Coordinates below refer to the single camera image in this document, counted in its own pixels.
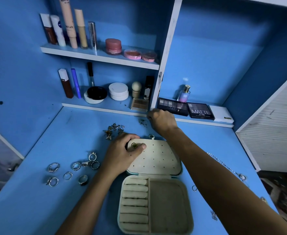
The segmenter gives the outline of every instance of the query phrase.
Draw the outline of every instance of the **jewelry box lid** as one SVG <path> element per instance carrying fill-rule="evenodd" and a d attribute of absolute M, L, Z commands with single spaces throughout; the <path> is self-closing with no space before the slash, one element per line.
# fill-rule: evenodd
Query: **jewelry box lid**
<path fill-rule="evenodd" d="M 133 161 L 127 172 L 130 174 L 179 175 L 182 165 L 177 154 L 167 141 L 135 138 L 129 141 L 128 150 L 146 144 L 146 149 Z"/>

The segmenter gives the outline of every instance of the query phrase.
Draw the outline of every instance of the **pink compact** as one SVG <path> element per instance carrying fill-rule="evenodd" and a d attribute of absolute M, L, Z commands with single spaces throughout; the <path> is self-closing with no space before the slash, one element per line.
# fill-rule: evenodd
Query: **pink compact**
<path fill-rule="evenodd" d="M 105 47 L 108 54 L 116 55 L 122 52 L 122 42 L 119 39 L 106 39 Z"/>
<path fill-rule="evenodd" d="M 154 60 L 157 58 L 157 54 L 153 51 L 146 52 L 142 55 L 142 60 L 147 62 L 154 62 Z"/>
<path fill-rule="evenodd" d="M 141 59 L 141 53 L 134 49 L 127 49 L 124 51 L 124 56 L 128 59 L 139 60 Z"/>

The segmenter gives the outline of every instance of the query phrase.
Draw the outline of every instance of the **brown skin arm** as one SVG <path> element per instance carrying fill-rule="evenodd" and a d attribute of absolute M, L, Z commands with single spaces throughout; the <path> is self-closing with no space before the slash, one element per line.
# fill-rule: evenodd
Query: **brown skin arm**
<path fill-rule="evenodd" d="M 173 114 L 154 109 L 148 118 L 180 157 L 199 192 L 230 235 L 287 234 L 287 222 L 192 142 L 177 127 Z"/>
<path fill-rule="evenodd" d="M 133 138 L 139 138 L 139 136 L 123 133 L 111 143 L 99 171 L 56 235 L 92 234 L 102 203 L 112 182 L 119 174 L 126 171 L 135 158 L 147 147 L 142 144 L 132 152 L 126 151 L 126 143 Z"/>

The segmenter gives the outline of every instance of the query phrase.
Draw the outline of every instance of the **ring roll slot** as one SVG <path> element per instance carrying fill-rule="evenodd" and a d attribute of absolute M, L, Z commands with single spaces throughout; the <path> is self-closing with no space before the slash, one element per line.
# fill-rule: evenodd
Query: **ring roll slot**
<path fill-rule="evenodd" d="M 148 215 L 143 214 L 120 214 L 120 222 L 126 223 L 146 223 L 148 224 Z"/>
<path fill-rule="evenodd" d="M 122 193 L 122 197 L 123 198 L 134 198 L 134 199 L 147 199 L 148 192 L 124 190 Z"/>
<path fill-rule="evenodd" d="M 137 178 L 129 178 L 125 181 L 126 185 L 131 185 L 131 184 L 135 184 L 135 185 L 144 185 L 147 186 L 148 185 L 148 181 L 146 179 L 137 179 Z"/>
<path fill-rule="evenodd" d="M 147 192 L 148 187 L 144 185 L 124 185 L 123 190 Z"/>
<path fill-rule="evenodd" d="M 148 207 L 148 200 L 145 200 L 145 199 L 122 198 L 121 205 L 126 205 L 126 206 L 144 206 L 144 207 Z"/>
<path fill-rule="evenodd" d="M 120 213 L 148 215 L 148 208 L 147 207 L 141 207 L 141 206 L 124 206 L 124 205 L 121 205 Z"/>
<path fill-rule="evenodd" d="M 144 223 L 120 223 L 120 226 L 131 232 L 149 232 L 149 225 Z"/>

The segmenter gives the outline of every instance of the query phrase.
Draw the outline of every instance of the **matte eyeshadow palette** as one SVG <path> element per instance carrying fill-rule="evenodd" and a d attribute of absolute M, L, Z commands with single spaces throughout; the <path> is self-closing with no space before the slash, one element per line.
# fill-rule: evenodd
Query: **matte eyeshadow palette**
<path fill-rule="evenodd" d="M 185 102 L 159 98 L 157 108 L 160 110 L 167 110 L 172 114 L 188 116 L 187 103 Z"/>
<path fill-rule="evenodd" d="M 210 119 L 210 120 L 214 119 L 214 115 L 208 108 L 207 104 L 190 103 L 190 102 L 188 102 L 187 104 L 191 118 Z"/>

